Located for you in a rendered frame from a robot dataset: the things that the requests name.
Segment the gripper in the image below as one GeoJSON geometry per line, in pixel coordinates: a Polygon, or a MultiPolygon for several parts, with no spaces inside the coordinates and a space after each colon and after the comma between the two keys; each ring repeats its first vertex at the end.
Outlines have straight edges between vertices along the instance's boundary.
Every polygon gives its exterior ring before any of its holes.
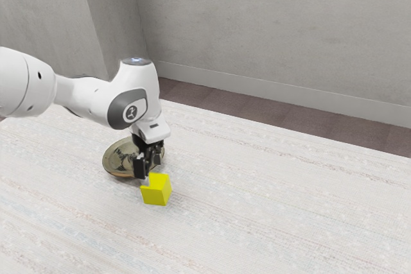
{"type": "Polygon", "coordinates": [[[141,185],[149,186],[150,165],[147,160],[152,159],[154,166],[162,164],[164,141],[147,144],[134,133],[132,134],[132,141],[138,147],[139,152],[144,154],[144,156],[138,156],[133,160],[134,177],[139,180],[141,185]]]}

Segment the bronze patterned plate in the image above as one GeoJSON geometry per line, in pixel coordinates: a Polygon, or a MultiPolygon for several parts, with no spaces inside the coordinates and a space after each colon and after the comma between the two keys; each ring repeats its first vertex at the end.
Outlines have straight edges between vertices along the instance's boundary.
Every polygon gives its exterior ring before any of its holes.
{"type": "MultiPolygon", "coordinates": [[[[111,175],[135,178],[133,172],[133,160],[138,156],[144,156],[139,152],[138,147],[133,143],[132,136],[125,137],[107,148],[103,155],[102,164],[104,169],[111,175]]],[[[156,167],[152,164],[152,159],[147,160],[150,171],[156,167]]]]}

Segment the yellow cube block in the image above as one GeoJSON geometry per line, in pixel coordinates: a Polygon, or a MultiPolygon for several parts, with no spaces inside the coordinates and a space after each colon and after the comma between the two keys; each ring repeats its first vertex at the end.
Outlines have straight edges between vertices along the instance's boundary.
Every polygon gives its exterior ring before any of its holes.
{"type": "Polygon", "coordinates": [[[172,192],[170,177],[151,172],[148,185],[140,186],[140,190],[145,204],[166,206],[172,192]]]}

